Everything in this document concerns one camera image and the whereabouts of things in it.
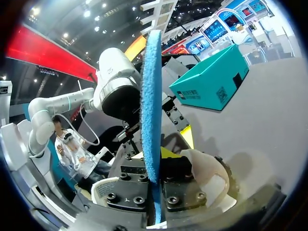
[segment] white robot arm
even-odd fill
[[[51,118],[79,107],[85,102],[87,112],[91,112],[90,102],[93,99],[94,89],[87,88],[81,91],[59,95],[51,98],[35,98],[29,104],[29,117],[32,131],[28,147],[33,155],[41,155],[47,146],[49,138],[54,133],[54,124]]]
[[[131,112],[139,107],[140,74],[125,54],[117,48],[105,50],[99,58],[96,89],[87,88],[51,98],[35,98],[29,104],[33,130],[28,147],[33,156],[40,156],[54,133],[52,117],[81,104],[86,112],[104,111],[107,115],[130,121]]]

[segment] blue polishing pad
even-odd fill
[[[141,138],[146,170],[152,183],[156,223],[160,223],[159,192],[160,137],[162,118],[161,32],[153,30],[143,59],[141,91]]]

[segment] teal box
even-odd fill
[[[221,111],[248,71],[234,44],[201,61],[169,87],[182,104]]]

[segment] label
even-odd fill
[[[96,188],[96,192],[97,192],[98,196],[100,198],[102,198],[103,196],[109,194],[113,190],[116,182],[117,181],[106,182],[106,183],[101,184],[100,186],[98,186]]]

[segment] man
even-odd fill
[[[79,187],[91,193],[92,184],[107,178],[111,166],[86,151],[83,148],[85,141],[78,133],[72,129],[62,129],[59,116],[56,115],[52,121],[57,135],[54,146],[60,163],[65,167],[71,165],[82,176]]]

